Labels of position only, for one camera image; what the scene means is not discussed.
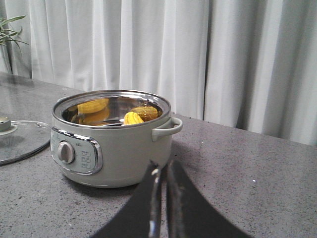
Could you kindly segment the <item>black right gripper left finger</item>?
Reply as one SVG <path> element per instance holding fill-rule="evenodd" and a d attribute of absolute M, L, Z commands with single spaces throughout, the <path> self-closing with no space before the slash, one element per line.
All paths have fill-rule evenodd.
<path fill-rule="evenodd" d="M 161 226 L 161 169 L 150 162 L 131 198 L 93 238 L 158 238 Z"/>

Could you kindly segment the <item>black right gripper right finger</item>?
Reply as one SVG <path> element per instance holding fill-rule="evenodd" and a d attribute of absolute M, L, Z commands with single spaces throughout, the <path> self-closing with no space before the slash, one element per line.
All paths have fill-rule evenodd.
<path fill-rule="evenodd" d="M 170 238 L 249 238 L 201 195 L 177 160 L 167 167 L 167 226 Z"/>

